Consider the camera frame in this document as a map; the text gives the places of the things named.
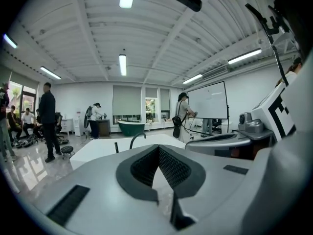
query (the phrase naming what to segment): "black pants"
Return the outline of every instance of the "black pants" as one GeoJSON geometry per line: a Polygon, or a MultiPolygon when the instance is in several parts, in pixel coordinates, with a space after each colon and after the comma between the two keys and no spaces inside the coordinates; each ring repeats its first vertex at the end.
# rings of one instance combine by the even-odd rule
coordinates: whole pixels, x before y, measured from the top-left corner
{"type": "Polygon", "coordinates": [[[14,141],[14,139],[13,139],[13,137],[12,137],[12,131],[15,131],[15,132],[17,132],[17,134],[16,134],[16,139],[19,139],[20,138],[20,135],[21,135],[21,133],[22,133],[22,128],[20,128],[19,126],[16,126],[16,125],[14,125],[14,126],[11,126],[11,128],[10,128],[10,130],[9,130],[9,136],[10,136],[10,140],[11,140],[11,142],[13,142],[14,141]]]}
{"type": "Polygon", "coordinates": [[[38,128],[35,128],[35,125],[34,125],[33,123],[25,123],[24,126],[23,126],[23,130],[25,131],[25,134],[26,134],[27,137],[29,136],[29,133],[28,133],[28,130],[27,130],[28,128],[33,129],[34,134],[35,134],[39,139],[41,139],[41,136],[40,136],[40,134],[39,134],[39,132],[38,132],[38,128]]]}
{"type": "Polygon", "coordinates": [[[44,123],[44,136],[45,136],[45,141],[47,143],[47,148],[48,148],[48,158],[53,157],[53,147],[52,143],[54,143],[54,147],[56,151],[60,151],[60,146],[57,140],[57,136],[55,135],[54,131],[54,123],[44,123]]]}
{"type": "Polygon", "coordinates": [[[97,121],[89,120],[90,128],[91,128],[91,136],[94,139],[97,139],[99,137],[99,128],[97,121]]]}

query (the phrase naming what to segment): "stool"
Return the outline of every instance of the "stool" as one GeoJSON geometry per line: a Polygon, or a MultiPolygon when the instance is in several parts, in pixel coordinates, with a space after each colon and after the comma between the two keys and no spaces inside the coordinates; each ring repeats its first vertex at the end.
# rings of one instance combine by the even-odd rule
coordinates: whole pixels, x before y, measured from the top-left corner
{"type": "Polygon", "coordinates": [[[61,149],[62,159],[64,159],[64,154],[69,154],[69,157],[71,157],[71,155],[70,155],[71,152],[73,152],[75,154],[75,152],[73,150],[74,150],[73,146],[64,146],[61,149]]]}

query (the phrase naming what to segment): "white device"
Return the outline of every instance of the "white device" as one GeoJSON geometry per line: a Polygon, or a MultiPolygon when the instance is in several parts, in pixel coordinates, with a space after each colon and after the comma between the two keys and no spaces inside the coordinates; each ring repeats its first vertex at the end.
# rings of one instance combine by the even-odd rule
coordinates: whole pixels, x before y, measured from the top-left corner
{"type": "Polygon", "coordinates": [[[264,126],[273,131],[277,141],[295,131],[295,125],[281,98],[285,84],[281,83],[268,94],[252,111],[252,119],[260,119],[264,126]]]}
{"type": "Polygon", "coordinates": [[[189,106],[197,111],[197,118],[227,119],[225,83],[205,86],[188,92],[189,106]]]}

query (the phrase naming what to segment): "black bag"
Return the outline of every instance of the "black bag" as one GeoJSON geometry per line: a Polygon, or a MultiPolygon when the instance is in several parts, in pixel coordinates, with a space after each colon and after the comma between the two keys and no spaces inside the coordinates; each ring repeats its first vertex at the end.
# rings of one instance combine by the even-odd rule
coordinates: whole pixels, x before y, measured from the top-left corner
{"type": "Polygon", "coordinates": [[[178,113],[179,113],[179,110],[180,110],[180,105],[181,105],[181,102],[179,104],[179,109],[177,111],[177,106],[176,106],[176,112],[175,112],[175,117],[172,118],[172,121],[173,121],[173,124],[174,124],[174,131],[173,131],[173,137],[178,139],[179,136],[180,136],[180,127],[182,126],[182,123],[185,121],[187,115],[185,115],[185,117],[182,119],[180,119],[180,117],[178,116],[178,113]]]}

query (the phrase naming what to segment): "faucet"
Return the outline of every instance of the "faucet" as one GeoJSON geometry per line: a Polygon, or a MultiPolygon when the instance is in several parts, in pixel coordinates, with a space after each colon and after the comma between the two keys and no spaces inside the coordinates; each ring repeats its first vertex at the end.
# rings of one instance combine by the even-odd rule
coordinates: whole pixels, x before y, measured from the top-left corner
{"type": "Polygon", "coordinates": [[[132,141],[131,141],[131,146],[129,147],[129,149],[131,150],[132,147],[133,147],[133,142],[135,141],[135,139],[140,136],[140,135],[143,135],[145,137],[145,139],[147,138],[146,134],[144,133],[138,133],[136,136],[133,137],[132,141]]]}

